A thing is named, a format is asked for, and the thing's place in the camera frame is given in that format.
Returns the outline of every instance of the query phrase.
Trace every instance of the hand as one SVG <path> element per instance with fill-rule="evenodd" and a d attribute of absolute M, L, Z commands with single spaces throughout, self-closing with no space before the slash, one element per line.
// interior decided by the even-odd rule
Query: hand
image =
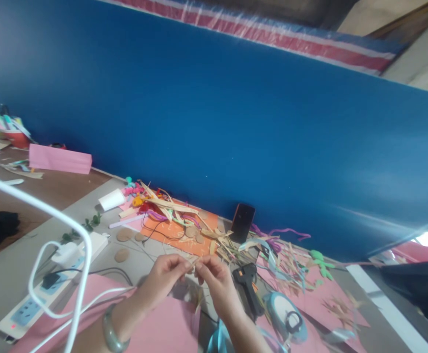
<path fill-rule="evenodd" d="M 153 310 L 170 293 L 176 281 L 183 280 L 191 268 L 191 263 L 180 255 L 161 255 L 134 296 L 147 311 Z"/>
<path fill-rule="evenodd" d="M 245 315 L 232 275 L 226 264 L 215 256 L 200 257 L 196 262 L 195 276 L 199 285 L 205 281 L 213 299 L 214 309 L 224 322 Z"/>

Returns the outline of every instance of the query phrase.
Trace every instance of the bracelet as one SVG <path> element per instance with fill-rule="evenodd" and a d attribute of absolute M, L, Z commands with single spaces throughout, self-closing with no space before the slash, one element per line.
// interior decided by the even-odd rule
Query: bracelet
<path fill-rule="evenodd" d="M 115 303 L 107 307 L 105 314 L 103 316 L 103 332 L 105 334 L 106 346 L 112 353 L 123 353 L 129 346 L 131 339 L 128 339 L 127 342 L 121 343 L 114 332 L 114 327 L 112 326 L 112 310 L 116 306 Z"/>

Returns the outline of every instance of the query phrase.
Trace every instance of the black plug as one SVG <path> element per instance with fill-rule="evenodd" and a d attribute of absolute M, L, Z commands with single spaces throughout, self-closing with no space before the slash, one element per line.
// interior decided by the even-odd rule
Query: black plug
<path fill-rule="evenodd" d="M 49 273 L 45 275 L 42 279 L 42 288 L 50 289 L 50 287 L 52 287 L 59 279 L 60 276 L 55 273 Z"/>

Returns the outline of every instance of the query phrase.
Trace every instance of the blue board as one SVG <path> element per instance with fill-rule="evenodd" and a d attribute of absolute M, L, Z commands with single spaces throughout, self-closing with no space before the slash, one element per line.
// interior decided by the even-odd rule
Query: blue board
<path fill-rule="evenodd" d="M 249 203 L 340 260 L 428 226 L 428 93 L 376 77 L 99 1 L 0 0 L 0 103 L 43 144 L 228 218 Z"/>

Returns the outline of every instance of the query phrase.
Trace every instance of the blue tape dispenser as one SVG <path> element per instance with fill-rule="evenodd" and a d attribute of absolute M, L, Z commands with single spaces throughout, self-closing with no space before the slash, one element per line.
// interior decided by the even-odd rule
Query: blue tape dispenser
<path fill-rule="evenodd" d="M 284 294 L 272 292 L 263 298 L 273 327 L 284 340 L 284 346 L 289 342 L 301 344 L 307 340 L 307 327 L 298 308 Z"/>

